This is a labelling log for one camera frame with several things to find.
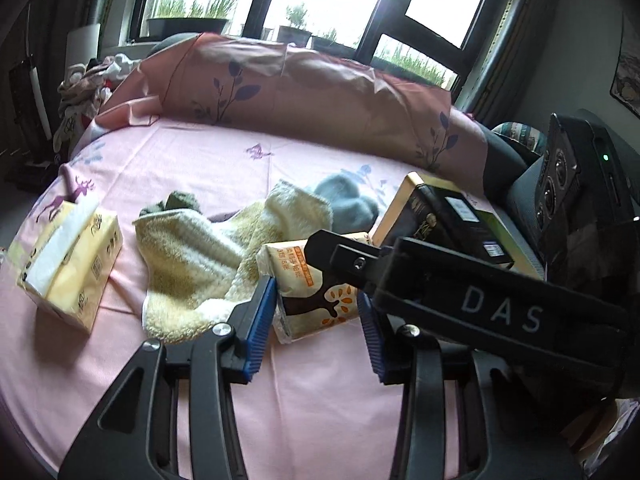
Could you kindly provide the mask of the cream tree-print tissue pack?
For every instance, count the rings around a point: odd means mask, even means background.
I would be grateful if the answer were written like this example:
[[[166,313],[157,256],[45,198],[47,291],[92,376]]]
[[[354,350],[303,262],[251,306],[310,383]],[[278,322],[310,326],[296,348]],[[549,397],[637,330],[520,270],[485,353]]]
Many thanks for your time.
[[[273,327],[281,344],[292,344],[358,316],[358,289],[310,266],[306,244],[306,240],[265,244],[256,256],[259,274],[276,280]]]

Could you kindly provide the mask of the yellow waffle towel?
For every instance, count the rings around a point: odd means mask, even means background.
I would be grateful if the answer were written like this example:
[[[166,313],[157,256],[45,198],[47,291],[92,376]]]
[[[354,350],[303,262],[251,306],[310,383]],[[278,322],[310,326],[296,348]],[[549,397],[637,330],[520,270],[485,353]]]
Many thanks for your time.
[[[254,294],[262,246],[303,240],[332,220],[327,200],[286,181],[221,222],[192,209],[137,218],[137,246],[149,274],[145,333],[178,344],[228,321],[233,308]]]

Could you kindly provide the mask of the yellow facial tissue pack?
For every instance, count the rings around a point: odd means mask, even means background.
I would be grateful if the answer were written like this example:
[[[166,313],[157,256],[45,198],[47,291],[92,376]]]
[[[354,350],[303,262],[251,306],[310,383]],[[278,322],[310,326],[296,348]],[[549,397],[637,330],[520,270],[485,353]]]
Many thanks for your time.
[[[97,200],[64,202],[35,242],[17,285],[39,309],[91,333],[123,241],[117,214]]]

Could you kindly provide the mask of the purple knitted cloth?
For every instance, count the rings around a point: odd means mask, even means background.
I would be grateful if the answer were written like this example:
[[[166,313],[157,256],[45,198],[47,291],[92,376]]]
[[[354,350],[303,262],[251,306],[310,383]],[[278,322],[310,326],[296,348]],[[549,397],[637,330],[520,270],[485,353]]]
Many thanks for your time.
[[[237,213],[237,211],[221,212],[220,214],[213,214],[208,220],[213,223],[225,222],[233,218]]]

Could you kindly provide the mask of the green storage box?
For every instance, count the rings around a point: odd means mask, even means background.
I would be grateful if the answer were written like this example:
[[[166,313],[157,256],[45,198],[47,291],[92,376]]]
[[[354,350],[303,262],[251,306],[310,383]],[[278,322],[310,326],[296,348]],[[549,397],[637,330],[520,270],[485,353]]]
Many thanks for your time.
[[[487,223],[488,228],[495,234],[500,244],[513,260],[511,264],[506,266],[508,269],[530,278],[536,278],[536,280],[544,278],[542,264],[510,219],[508,219],[508,222],[503,223],[500,216],[482,210],[478,212],[478,215]]]

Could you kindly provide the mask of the dark grey sofa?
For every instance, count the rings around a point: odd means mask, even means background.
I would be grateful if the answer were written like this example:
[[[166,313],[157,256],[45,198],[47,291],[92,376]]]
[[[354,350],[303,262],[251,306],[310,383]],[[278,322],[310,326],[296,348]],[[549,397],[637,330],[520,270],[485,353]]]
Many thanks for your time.
[[[573,117],[608,129],[624,170],[634,213],[639,214],[639,153],[589,110],[580,108]],[[493,205],[504,211],[526,242],[536,248],[539,233],[535,219],[535,191],[541,167],[540,156],[482,124],[480,130],[488,142],[483,176],[484,194]]]

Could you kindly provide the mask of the black tea box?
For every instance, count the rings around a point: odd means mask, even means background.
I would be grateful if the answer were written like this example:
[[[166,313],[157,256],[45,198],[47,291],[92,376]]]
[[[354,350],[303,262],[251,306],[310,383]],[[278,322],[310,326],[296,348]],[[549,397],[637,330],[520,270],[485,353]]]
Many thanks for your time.
[[[510,269],[514,261],[487,222],[450,181],[410,172],[402,180],[373,245],[392,246],[399,237],[445,247]]]

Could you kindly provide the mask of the striped pillow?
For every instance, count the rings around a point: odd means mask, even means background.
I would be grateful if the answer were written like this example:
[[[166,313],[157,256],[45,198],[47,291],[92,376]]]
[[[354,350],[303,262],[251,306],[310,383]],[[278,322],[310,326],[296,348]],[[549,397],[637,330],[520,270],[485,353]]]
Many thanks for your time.
[[[546,148],[547,135],[521,122],[503,122],[492,128],[494,133],[500,134],[525,146],[529,151],[541,154]]]

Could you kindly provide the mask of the framed landscape painting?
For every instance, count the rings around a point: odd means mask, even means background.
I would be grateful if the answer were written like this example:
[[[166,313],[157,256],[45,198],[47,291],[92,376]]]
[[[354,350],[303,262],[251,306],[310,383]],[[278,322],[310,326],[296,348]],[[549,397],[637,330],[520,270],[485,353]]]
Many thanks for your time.
[[[611,96],[634,116],[640,117],[640,44],[639,34],[623,15],[620,50],[614,72]]]

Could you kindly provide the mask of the blue plush mouse toy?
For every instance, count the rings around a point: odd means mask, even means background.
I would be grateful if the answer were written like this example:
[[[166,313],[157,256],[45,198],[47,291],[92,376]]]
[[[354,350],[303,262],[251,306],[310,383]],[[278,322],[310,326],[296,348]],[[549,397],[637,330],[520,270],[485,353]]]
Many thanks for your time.
[[[323,179],[314,194],[324,198],[332,209],[332,231],[340,234],[369,232],[378,220],[378,204],[360,193],[357,183],[344,174]]]

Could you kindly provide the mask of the green knitted cloth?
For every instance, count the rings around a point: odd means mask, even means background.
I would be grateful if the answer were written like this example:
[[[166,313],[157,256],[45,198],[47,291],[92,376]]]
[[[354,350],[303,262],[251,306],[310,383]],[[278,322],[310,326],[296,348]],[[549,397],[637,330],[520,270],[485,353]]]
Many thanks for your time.
[[[192,193],[174,191],[168,195],[166,200],[143,207],[139,216],[143,217],[147,214],[158,214],[159,212],[176,209],[190,209],[201,212],[200,204]]]

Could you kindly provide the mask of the pink sheet covered cushion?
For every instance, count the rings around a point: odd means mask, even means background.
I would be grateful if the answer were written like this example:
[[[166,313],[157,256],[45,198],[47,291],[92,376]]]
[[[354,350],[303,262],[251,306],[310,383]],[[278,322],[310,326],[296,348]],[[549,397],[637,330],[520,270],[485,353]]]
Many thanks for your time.
[[[314,50],[215,34],[182,40],[143,60],[91,128],[160,118],[382,156],[485,193],[488,141],[448,91]]]

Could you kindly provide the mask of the white flower pot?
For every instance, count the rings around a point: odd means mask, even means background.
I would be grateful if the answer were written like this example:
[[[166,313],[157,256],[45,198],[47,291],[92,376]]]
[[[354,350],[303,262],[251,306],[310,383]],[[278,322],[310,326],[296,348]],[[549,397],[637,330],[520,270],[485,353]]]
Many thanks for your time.
[[[311,38],[311,32],[306,29],[281,25],[278,29],[277,42],[281,44],[294,44],[295,47],[304,48]]]

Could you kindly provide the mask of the pile of clothes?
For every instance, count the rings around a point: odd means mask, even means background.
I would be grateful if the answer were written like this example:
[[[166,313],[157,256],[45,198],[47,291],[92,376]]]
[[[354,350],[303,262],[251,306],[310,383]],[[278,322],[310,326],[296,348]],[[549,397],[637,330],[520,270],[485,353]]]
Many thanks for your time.
[[[58,85],[61,121],[52,138],[54,154],[62,154],[63,148],[68,152],[73,149],[101,106],[140,63],[138,58],[117,53],[66,68],[65,78]]]

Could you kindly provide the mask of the dark planter trough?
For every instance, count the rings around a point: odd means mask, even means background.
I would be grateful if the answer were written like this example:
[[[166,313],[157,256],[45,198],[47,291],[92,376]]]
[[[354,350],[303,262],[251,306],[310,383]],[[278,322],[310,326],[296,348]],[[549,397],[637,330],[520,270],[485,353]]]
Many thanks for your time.
[[[214,32],[221,34],[227,26],[226,18],[149,18],[146,26],[155,39],[166,39],[177,34]]]

